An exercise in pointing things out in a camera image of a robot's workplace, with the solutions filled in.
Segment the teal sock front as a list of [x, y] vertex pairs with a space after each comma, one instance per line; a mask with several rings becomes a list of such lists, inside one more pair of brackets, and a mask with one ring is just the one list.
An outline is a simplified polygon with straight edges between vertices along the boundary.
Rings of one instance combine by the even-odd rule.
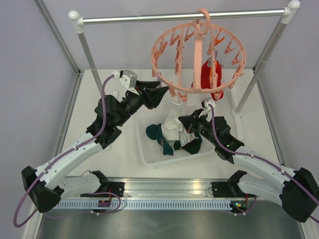
[[152, 140], [156, 140], [157, 143], [162, 146], [163, 155], [173, 156], [173, 149], [168, 141], [163, 136], [161, 124], [151, 124], [146, 128], [146, 135]]

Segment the black white striped sock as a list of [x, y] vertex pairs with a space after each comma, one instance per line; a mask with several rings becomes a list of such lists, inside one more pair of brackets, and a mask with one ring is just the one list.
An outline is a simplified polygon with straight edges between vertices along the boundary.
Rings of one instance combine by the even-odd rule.
[[198, 139], [195, 133], [189, 133], [186, 129], [179, 132], [179, 142], [182, 147], [195, 139]]

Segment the teal reindeer sock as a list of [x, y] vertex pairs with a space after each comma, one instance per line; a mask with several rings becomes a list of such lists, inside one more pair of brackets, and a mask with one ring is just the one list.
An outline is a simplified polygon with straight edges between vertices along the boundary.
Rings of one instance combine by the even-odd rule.
[[200, 151], [202, 144], [201, 138], [196, 138], [192, 140], [191, 142], [185, 144], [184, 146], [181, 146], [180, 141], [175, 141], [173, 144], [174, 150], [185, 150], [186, 152], [190, 154], [197, 154]]

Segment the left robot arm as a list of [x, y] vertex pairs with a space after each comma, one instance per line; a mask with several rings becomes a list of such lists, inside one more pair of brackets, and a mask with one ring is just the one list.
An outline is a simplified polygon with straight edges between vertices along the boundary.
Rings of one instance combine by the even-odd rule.
[[134, 89], [134, 93], [126, 91], [121, 101], [105, 95], [95, 108], [96, 119], [71, 147], [41, 166], [22, 170], [23, 186], [40, 213], [50, 211], [67, 195], [62, 181], [73, 169], [111, 145], [142, 106], [155, 109], [168, 91], [158, 81], [137, 81]]

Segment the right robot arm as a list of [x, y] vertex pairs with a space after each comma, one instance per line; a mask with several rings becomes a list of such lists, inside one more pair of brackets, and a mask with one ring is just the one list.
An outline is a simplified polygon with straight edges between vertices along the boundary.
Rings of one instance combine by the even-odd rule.
[[208, 121], [202, 111], [195, 110], [178, 119], [186, 130], [199, 133], [212, 143], [222, 160], [243, 168], [228, 180], [230, 195], [238, 197], [245, 193], [272, 201], [301, 223], [311, 218], [319, 205], [319, 186], [309, 170], [296, 170], [264, 159], [231, 135], [224, 117]]

